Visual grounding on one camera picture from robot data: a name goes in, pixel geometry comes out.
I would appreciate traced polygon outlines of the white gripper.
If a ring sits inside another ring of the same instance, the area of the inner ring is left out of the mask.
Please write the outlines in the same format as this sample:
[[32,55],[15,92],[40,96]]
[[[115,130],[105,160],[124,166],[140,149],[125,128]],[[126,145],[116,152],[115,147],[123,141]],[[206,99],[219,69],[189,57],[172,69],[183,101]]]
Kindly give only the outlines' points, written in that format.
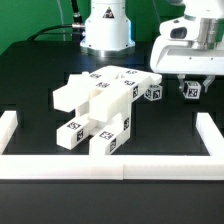
[[190,16],[162,22],[151,52],[151,69],[178,74],[182,93],[185,75],[208,75],[203,81],[207,92],[214,75],[224,75],[224,39],[217,41],[220,25],[220,19]]

